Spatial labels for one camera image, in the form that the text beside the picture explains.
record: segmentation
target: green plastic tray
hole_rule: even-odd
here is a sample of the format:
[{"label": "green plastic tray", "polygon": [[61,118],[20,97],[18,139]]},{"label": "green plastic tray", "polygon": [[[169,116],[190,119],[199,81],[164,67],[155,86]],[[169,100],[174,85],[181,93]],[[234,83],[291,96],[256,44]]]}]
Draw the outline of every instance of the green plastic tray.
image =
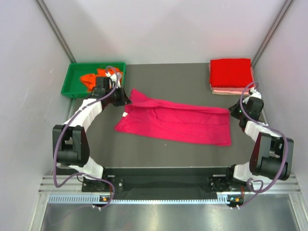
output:
[{"label": "green plastic tray", "polygon": [[125,80],[126,64],[118,63],[80,63],[70,64],[68,67],[61,94],[69,98],[85,98],[89,95],[87,87],[80,81],[80,77],[89,74],[97,74],[97,68],[105,69],[107,66],[113,66],[123,72],[122,85]]}]

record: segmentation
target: pink cloth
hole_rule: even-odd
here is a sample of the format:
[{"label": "pink cloth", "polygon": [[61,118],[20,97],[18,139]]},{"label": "pink cloth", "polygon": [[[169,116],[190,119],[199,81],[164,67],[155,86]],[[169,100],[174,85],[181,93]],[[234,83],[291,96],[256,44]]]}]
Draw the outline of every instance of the pink cloth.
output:
[{"label": "pink cloth", "polygon": [[218,146],[231,145],[229,111],[151,99],[137,90],[115,130],[140,136]]}]

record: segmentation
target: white wall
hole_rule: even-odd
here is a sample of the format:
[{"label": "white wall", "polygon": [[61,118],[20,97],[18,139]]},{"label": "white wall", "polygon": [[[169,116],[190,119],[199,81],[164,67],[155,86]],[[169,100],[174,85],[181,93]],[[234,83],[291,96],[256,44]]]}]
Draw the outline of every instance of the white wall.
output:
[{"label": "white wall", "polygon": [[284,1],[45,0],[78,62],[253,58]]},{"label": "white wall", "polygon": [[33,0],[0,9],[0,230],[23,231],[51,170],[52,127],[67,111],[69,60]]},{"label": "white wall", "polygon": [[265,52],[255,75],[271,124],[294,139],[292,171],[308,204],[308,1],[296,0]]}]

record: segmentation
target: red garment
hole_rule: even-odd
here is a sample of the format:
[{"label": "red garment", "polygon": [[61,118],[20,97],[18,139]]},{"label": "red garment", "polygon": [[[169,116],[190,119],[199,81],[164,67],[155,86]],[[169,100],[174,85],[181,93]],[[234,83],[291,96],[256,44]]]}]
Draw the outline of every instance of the red garment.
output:
[{"label": "red garment", "polygon": [[151,99],[133,90],[115,130],[152,138],[218,146],[231,145],[229,111]]},{"label": "red garment", "polygon": [[210,64],[212,88],[244,88],[253,81],[250,59],[216,59]]}]

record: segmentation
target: metal floor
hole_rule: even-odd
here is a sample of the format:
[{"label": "metal floor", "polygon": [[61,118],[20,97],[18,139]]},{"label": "metal floor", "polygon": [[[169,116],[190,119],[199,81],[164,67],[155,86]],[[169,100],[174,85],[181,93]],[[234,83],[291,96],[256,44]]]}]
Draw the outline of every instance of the metal floor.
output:
[{"label": "metal floor", "polygon": [[[56,223],[80,205],[48,204]],[[41,231],[299,231],[288,195],[259,195],[247,207],[226,205],[111,205],[99,212],[83,208],[59,225],[45,219]]]},{"label": "metal floor", "polygon": [[[152,98],[228,108],[239,96],[215,95],[208,64],[128,65],[125,90],[136,88]],[[76,101],[76,109],[82,100]],[[91,157],[105,167],[221,167],[249,161],[254,142],[231,118],[231,147],[167,141],[114,131],[123,107],[108,106],[87,131]]]}]

